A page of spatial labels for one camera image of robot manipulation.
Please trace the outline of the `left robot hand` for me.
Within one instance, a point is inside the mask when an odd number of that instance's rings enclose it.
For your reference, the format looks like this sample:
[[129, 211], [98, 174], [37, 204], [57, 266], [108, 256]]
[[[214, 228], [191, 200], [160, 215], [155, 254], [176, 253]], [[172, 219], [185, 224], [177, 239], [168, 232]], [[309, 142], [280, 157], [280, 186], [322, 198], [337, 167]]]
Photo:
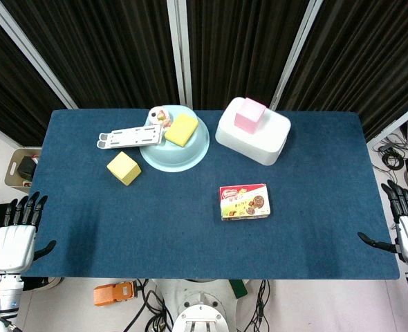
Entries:
[[36, 234], [42, 212], [48, 200], [39, 192], [12, 200], [6, 208], [0, 227], [0, 275], [20, 275], [32, 263], [48, 255], [56, 246], [55, 240], [36, 250]]

